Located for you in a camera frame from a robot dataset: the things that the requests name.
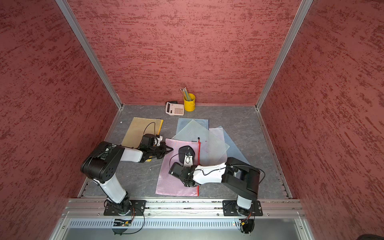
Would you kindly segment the pink mesh document bag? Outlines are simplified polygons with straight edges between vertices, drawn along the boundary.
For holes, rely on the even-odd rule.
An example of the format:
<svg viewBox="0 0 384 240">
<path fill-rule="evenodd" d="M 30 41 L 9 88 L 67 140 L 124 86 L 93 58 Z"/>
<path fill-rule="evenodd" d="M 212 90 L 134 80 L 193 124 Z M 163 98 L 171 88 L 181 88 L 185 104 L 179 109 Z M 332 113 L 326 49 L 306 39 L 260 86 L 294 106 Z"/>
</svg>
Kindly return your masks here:
<svg viewBox="0 0 384 240">
<path fill-rule="evenodd" d="M 189 148 L 192 152 L 192 164 L 196 165 L 198 163 L 198 143 L 173 139 L 166 139 L 165 143 L 166 146 L 171 148 L 171 152 L 164 156 L 156 194 L 173 197 L 197 197 L 199 195 L 198 187 L 185 186 L 191 168 L 184 169 L 184 162 Z"/>
</svg>

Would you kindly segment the yellow mesh document bag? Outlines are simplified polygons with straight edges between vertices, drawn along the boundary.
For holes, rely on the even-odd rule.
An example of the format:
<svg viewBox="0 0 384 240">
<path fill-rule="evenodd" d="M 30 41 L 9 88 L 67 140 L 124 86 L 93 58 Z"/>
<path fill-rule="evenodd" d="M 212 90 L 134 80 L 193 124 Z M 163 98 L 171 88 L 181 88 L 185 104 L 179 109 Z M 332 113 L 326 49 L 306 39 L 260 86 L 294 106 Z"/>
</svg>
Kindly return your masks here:
<svg viewBox="0 0 384 240">
<path fill-rule="evenodd" d="M 162 119 L 134 117 L 121 145 L 126 148 L 139 149 L 143 135 L 160 135 L 163 122 L 164 120 Z"/>
</svg>

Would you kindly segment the green mesh document bag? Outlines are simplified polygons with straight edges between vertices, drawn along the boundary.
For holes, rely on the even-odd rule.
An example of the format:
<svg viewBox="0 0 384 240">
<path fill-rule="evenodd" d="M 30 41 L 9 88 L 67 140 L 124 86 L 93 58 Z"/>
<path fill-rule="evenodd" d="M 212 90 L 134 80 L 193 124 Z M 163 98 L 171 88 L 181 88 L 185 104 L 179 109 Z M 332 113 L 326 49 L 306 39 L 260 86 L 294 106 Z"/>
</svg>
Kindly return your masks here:
<svg viewBox="0 0 384 240">
<path fill-rule="evenodd" d="M 197 144 L 197 153 L 201 153 L 201 143 L 209 133 L 209 121 L 199 119 L 185 119 L 178 120 L 176 135 L 174 140 L 184 142 L 194 142 Z"/>
</svg>

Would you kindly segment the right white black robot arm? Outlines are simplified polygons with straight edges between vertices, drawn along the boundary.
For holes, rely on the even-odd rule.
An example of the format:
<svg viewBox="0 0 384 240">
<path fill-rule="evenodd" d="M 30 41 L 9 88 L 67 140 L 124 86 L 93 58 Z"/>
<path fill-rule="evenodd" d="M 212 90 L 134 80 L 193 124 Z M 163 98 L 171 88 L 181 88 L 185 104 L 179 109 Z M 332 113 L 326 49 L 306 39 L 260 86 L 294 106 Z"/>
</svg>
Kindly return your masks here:
<svg viewBox="0 0 384 240">
<path fill-rule="evenodd" d="M 225 163 L 214 166 L 182 166 L 173 163 L 169 174 L 179 179 L 185 187 L 194 188 L 204 184 L 222 184 L 234 193 L 237 200 L 235 209 L 240 216 L 252 214 L 251 207 L 258 200 L 259 184 L 265 172 L 236 158 L 227 158 Z"/>
</svg>

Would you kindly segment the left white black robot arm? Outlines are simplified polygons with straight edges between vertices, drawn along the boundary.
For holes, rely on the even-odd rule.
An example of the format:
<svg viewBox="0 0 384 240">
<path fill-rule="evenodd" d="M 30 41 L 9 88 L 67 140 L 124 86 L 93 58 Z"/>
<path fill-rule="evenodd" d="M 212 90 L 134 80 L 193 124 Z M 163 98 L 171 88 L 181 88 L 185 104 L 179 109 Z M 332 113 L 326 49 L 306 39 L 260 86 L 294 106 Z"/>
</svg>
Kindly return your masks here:
<svg viewBox="0 0 384 240">
<path fill-rule="evenodd" d="M 103 141 L 84 160 L 81 172 L 95 182 L 107 196 L 105 214 L 107 211 L 113 211 L 115 215 L 125 216 L 134 209 L 128 192 L 116 176 L 119 163 L 144 163 L 152 158 L 162 159 L 173 150 L 165 142 L 155 146 L 140 145 L 135 149 Z"/>
</svg>

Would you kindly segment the white mesh document bag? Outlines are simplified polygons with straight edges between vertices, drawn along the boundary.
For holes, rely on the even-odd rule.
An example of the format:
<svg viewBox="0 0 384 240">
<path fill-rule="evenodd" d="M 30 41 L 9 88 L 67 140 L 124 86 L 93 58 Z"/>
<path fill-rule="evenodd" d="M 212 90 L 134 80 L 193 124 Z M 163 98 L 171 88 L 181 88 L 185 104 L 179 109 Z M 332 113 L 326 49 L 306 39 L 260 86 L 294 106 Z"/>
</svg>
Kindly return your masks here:
<svg viewBox="0 0 384 240">
<path fill-rule="evenodd" d="M 214 166 L 227 161 L 227 150 L 229 145 L 224 138 L 222 128 L 209 129 L 208 136 L 202 140 L 200 165 Z"/>
</svg>

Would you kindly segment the blue mesh document bag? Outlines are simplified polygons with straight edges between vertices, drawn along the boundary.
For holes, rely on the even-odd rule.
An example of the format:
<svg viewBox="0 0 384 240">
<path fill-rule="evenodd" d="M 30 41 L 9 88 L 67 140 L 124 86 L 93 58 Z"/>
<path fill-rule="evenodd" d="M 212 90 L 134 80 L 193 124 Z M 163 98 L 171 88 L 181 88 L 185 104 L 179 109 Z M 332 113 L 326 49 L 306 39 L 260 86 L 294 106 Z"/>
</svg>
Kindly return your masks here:
<svg viewBox="0 0 384 240">
<path fill-rule="evenodd" d="M 243 153 L 240 151 L 240 149 L 237 147 L 234 141 L 230 138 L 230 136 L 227 134 L 224 128 L 223 128 L 223 134 L 224 134 L 225 143 L 229 145 L 229 148 L 227 149 L 227 157 L 236 158 L 246 164 L 249 164 L 249 161 L 246 159 L 246 157 L 243 155 Z"/>
</svg>

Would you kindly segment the pink desk calculator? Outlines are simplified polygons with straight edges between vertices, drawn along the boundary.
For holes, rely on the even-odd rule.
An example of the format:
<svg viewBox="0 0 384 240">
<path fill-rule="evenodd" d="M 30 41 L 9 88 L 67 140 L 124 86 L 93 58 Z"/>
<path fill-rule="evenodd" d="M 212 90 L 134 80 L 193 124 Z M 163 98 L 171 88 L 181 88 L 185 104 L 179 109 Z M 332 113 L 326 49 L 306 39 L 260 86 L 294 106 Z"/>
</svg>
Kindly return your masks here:
<svg viewBox="0 0 384 240">
<path fill-rule="evenodd" d="M 166 102 L 165 113 L 170 116 L 183 116 L 184 115 L 184 105 L 177 104 L 174 102 Z"/>
</svg>

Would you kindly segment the yellow pen cup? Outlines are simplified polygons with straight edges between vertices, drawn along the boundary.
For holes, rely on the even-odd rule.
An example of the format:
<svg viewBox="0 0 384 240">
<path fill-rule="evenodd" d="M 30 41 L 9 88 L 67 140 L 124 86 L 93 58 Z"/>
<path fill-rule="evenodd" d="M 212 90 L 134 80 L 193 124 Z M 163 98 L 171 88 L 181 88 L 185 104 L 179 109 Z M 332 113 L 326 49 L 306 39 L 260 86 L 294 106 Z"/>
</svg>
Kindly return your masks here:
<svg viewBox="0 0 384 240">
<path fill-rule="evenodd" d="M 196 96 L 188 93 L 188 97 L 184 98 L 184 109 L 187 112 L 193 112 L 196 109 Z"/>
</svg>

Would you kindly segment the coloured pencils bundle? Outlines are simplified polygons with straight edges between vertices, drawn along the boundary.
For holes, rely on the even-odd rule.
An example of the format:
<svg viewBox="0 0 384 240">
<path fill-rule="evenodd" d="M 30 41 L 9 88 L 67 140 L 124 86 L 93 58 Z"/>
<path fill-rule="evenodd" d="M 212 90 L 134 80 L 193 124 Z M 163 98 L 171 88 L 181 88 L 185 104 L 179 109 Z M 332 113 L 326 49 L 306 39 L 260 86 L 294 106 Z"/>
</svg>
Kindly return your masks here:
<svg viewBox="0 0 384 240">
<path fill-rule="evenodd" d="M 181 90 L 181 92 L 182 92 L 182 94 L 183 94 L 183 96 L 184 96 L 184 99 L 185 99 L 186 101 L 191 101 L 191 100 L 192 100 L 192 99 L 190 98 L 190 95 L 189 95 L 188 90 L 187 90 L 186 87 L 181 88 L 180 90 Z"/>
</svg>

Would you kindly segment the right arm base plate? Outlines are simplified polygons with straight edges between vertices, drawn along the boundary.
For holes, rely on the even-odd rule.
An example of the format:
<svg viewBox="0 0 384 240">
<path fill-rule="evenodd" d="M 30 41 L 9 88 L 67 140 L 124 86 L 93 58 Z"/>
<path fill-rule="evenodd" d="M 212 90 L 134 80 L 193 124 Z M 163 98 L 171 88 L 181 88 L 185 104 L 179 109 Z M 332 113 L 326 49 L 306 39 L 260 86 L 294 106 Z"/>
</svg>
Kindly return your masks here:
<svg viewBox="0 0 384 240">
<path fill-rule="evenodd" d="M 242 208 L 237 205 L 237 201 L 224 200 L 223 213 L 224 216 L 231 217 L 261 217 L 263 216 L 263 210 L 259 201 L 252 201 L 249 209 Z"/>
</svg>

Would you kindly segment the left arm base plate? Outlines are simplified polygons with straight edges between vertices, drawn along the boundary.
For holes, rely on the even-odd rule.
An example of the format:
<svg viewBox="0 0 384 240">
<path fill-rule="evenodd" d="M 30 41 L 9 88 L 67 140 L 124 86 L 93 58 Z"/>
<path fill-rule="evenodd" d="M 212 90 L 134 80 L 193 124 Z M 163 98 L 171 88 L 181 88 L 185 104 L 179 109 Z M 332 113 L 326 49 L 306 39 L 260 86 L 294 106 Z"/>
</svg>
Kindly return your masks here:
<svg viewBox="0 0 384 240">
<path fill-rule="evenodd" d="M 143 216 L 147 201 L 145 200 L 130 200 L 123 201 L 120 204 L 105 200 L 104 202 L 104 216 L 117 216 L 117 217 L 133 217 Z"/>
</svg>

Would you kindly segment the aluminium front rail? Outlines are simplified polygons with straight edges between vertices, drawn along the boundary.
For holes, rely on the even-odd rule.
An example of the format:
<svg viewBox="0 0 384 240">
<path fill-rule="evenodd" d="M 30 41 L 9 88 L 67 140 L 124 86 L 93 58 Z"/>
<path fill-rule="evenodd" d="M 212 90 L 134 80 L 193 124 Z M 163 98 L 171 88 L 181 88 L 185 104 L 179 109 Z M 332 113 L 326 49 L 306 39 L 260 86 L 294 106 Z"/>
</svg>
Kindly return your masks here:
<svg viewBox="0 0 384 240">
<path fill-rule="evenodd" d="M 50 239 L 62 240 L 75 227 L 134 232 L 154 228 L 238 230 L 244 220 L 292 220 L 300 240 L 315 238 L 300 200 L 262 199 L 252 203 L 244 216 L 235 204 L 235 200 L 222 199 L 132 199 L 133 210 L 119 215 L 102 198 L 70 199 Z"/>
</svg>

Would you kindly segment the left aluminium corner post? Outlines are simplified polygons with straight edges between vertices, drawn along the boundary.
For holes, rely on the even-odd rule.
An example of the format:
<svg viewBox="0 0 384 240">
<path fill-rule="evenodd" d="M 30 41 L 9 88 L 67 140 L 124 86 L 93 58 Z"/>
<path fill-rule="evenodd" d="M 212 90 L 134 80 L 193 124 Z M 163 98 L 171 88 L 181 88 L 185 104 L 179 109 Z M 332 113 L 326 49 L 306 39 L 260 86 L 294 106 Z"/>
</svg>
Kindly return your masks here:
<svg viewBox="0 0 384 240">
<path fill-rule="evenodd" d="M 82 30 L 78 20 L 76 19 L 75 14 L 73 13 L 68 1 L 56 0 L 56 3 L 58 4 L 62 14 L 64 15 L 65 19 L 69 23 L 72 31 L 74 32 L 75 36 L 80 42 L 85 53 L 87 54 L 93 67 L 95 68 L 96 72 L 98 73 L 99 77 L 104 83 L 107 91 L 109 92 L 110 96 L 115 102 L 118 110 L 121 111 L 123 109 L 124 104 L 122 103 L 120 97 L 118 96 L 116 90 L 114 89 L 110 79 L 107 76 L 107 73 L 103 69 L 102 64 L 100 63 L 96 53 L 92 49 L 91 44 L 89 43 L 84 31 Z"/>
</svg>

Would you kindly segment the aluminium corner post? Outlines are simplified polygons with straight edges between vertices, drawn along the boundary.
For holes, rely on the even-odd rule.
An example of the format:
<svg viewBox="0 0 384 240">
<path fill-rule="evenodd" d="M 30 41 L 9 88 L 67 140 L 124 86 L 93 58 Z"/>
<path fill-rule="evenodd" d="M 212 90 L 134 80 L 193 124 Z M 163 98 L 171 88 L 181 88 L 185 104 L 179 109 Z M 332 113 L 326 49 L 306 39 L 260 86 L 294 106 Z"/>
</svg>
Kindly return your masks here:
<svg viewBox="0 0 384 240">
<path fill-rule="evenodd" d="M 91 44 L 89 43 L 84 31 L 82 30 L 78 20 L 76 19 L 75 14 L 73 13 L 68 1 L 56 0 L 56 3 L 58 4 L 62 14 L 64 15 L 65 19 L 69 23 L 72 31 L 74 32 L 75 36 L 80 42 L 85 53 L 87 54 L 93 67 L 95 68 L 96 72 L 98 73 L 99 77 L 104 83 L 107 91 L 109 92 L 110 96 L 115 102 L 118 110 L 121 111 L 123 109 L 124 104 L 122 103 L 120 97 L 118 96 L 116 90 L 114 89 L 110 79 L 107 76 L 107 73 L 103 69 L 102 64 L 100 63 L 96 53 L 92 49 Z"/>
<path fill-rule="evenodd" d="M 267 98 L 267 95 L 280 71 L 280 68 L 282 67 L 284 60 L 296 38 L 297 33 L 299 32 L 299 29 L 313 3 L 313 0 L 302 0 L 301 4 L 299 5 L 298 11 L 294 17 L 294 20 L 290 26 L 290 29 L 287 33 L 287 36 L 284 40 L 284 43 L 281 47 L 281 50 L 278 54 L 278 57 L 275 61 L 275 64 L 271 70 L 271 73 L 267 79 L 267 82 L 262 90 L 262 93 L 256 103 L 256 111 L 260 111 L 262 108 L 262 105 L 264 101 Z"/>
</svg>

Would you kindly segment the right aluminium corner post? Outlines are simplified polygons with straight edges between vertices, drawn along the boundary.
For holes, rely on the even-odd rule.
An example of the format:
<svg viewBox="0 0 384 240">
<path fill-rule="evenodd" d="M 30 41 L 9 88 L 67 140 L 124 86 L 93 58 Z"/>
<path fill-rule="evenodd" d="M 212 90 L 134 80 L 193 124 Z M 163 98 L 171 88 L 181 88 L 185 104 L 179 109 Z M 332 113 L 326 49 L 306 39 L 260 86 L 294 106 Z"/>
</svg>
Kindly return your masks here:
<svg viewBox="0 0 384 240">
<path fill-rule="evenodd" d="M 256 103 L 256 111 L 260 111 L 262 108 L 262 105 L 264 101 L 267 98 L 267 95 L 280 71 L 280 68 L 282 67 L 284 60 L 296 38 L 297 33 L 299 32 L 299 29 L 313 3 L 313 0 L 302 0 L 301 4 L 299 5 L 298 11 L 294 17 L 294 20 L 290 26 L 290 29 L 287 33 L 287 36 L 284 40 L 284 43 L 281 47 L 281 50 L 278 54 L 278 57 L 275 61 L 275 64 L 271 70 L 271 73 L 267 79 L 267 82 L 262 90 L 262 93 Z"/>
</svg>

